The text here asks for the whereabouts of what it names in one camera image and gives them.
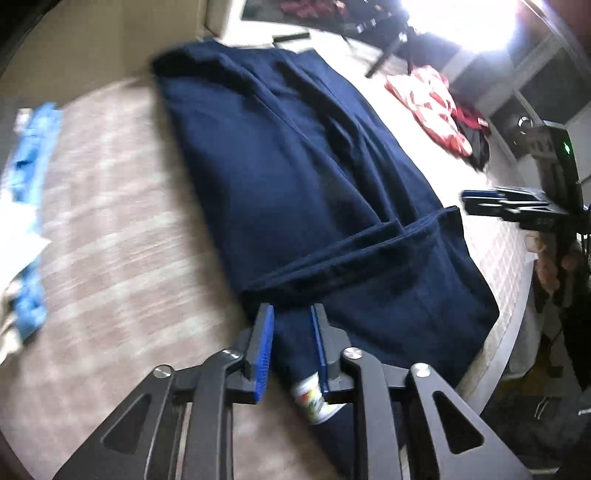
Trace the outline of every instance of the white paper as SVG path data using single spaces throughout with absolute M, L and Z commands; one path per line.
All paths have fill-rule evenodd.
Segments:
M 5 191 L 0 194 L 0 295 L 49 244 L 31 232 L 34 221 L 35 207 L 13 202 Z

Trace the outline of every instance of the blue gripper pad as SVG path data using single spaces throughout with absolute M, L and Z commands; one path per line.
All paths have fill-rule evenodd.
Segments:
M 256 315 L 245 358 L 245 376 L 255 382 L 254 399 L 257 403 L 261 401 L 267 387 L 274 323 L 273 306 L 262 303 Z
M 320 363 L 318 368 L 318 381 L 320 384 L 320 390 L 325 392 L 328 390 L 328 371 L 326 365 L 326 355 L 324 354 L 324 342 L 316 308 L 310 307 L 310 316 L 312 320 L 312 328 L 314 329 L 314 340 L 316 341 L 316 354 L 318 355 L 318 360 Z

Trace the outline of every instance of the clothing label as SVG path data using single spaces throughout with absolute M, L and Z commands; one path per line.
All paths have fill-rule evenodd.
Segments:
M 295 403 L 304 411 L 312 425 L 323 423 L 337 413 L 345 404 L 328 404 L 320 392 L 318 373 L 291 387 Z

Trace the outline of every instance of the folded navy shirt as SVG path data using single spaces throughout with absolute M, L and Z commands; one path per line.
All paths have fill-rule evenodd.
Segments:
M 315 51 L 194 43 L 153 62 L 174 135 L 250 319 L 276 311 L 272 366 L 291 388 L 319 366 L 309 307 L 382 362 L 456 385 L 498 317 L 456 207 L 363 96 Z M 312 427 L 352 466 L 352 409 Z

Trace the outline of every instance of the metal screw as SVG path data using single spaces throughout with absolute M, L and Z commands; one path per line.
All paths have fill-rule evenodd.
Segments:
M 234 360 L 236 358 L 240 358 L 240 354 L 238 352 L 234 352 L 232 350 L 227 350 L 227 349 L 222 350 L 222 352 L 224 352 L 227 355 L 230 355 Z
M 173 374 L 173 371 L 168 365 L 159 365 L 152 373 L 156 378 L 167 378 Z
M 414 364 L 412 367 L 414 374 L 419 378 L 425 378 L 431 375 L 431 369 L 427 364 Z
M 361 348 L 357 348 L 356 346 L 350 346 L 343 350 L 343 353 L 345 354 L 345 357 L 350 358 L 351 360 L 357 360 L 363 355 L 363 350 L 361 350 Z

